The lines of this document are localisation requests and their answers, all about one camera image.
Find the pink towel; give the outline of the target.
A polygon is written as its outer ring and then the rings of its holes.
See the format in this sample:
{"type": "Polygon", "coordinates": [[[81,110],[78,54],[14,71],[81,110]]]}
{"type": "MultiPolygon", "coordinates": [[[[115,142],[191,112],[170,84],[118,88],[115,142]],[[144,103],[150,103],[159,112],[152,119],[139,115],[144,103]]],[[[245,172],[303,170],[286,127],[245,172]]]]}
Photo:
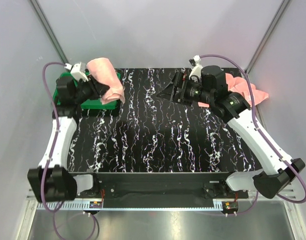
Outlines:
{"type": "MultiPolygon", "coordinates": [[[[248,104],[252,106],[251,94],[247,81],[244,78],[239,76],[233,77],[230,73],[225,73],[225,80],[228,91],[239,93],[248,102],[248,104]]],[[[251,84],[251,89],[255,105],[258,105],[269,98],[269,94],[267,92],[258,90],[254,84],[251,84]]]]}
{"type": "Polygon", "coordinates": [[[102,104],[105,105],[117,100],[125,104],[123,85],[108,58],[95,58],[89,61],[86,67],[98,83],[109,86],[109,89],[100,98],[102,104]]]}

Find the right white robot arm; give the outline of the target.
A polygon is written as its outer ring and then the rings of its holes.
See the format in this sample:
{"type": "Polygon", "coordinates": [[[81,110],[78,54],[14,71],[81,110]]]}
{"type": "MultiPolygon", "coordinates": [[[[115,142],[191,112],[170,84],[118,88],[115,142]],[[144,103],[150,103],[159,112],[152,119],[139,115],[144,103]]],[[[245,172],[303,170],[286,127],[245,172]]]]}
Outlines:
{"type": "Polygon", "coordinates": [[[226,74],[219,66],[201,67],[198,74],[189,76],[178,72],[157,96],[187,106],[193,102],[208,104],[210,111],[228,124],[259,160],[260,170],[237,171],[226,178],[219,187],[225,198],[233,197],[237,191],[258,191],[272,199],[306,166],[301,158],[292,158],[277,145],[240,93],[228,90],[226,74]]]}

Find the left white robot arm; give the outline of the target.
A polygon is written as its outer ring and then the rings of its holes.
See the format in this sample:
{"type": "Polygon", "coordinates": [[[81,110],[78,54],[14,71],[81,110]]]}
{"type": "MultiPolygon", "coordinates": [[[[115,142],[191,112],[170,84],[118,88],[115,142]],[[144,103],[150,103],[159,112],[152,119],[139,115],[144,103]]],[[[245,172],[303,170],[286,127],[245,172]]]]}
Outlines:
{"type": "Polygon", "coordinates": [[[67,170],[67,157],[72,137],[77,130],[81,105],[87,100],[98,100],[109,86],[94,77],[88,81],[76,81],[70,74],[62,74],[56,80],[57,97],[52,113],[52,132],[45,154],[37,168],[29,169],[27,179],[40,203],[72,201],[84,192],[95,198],[101,186],[92,173],[73,176],[67,170]]]}

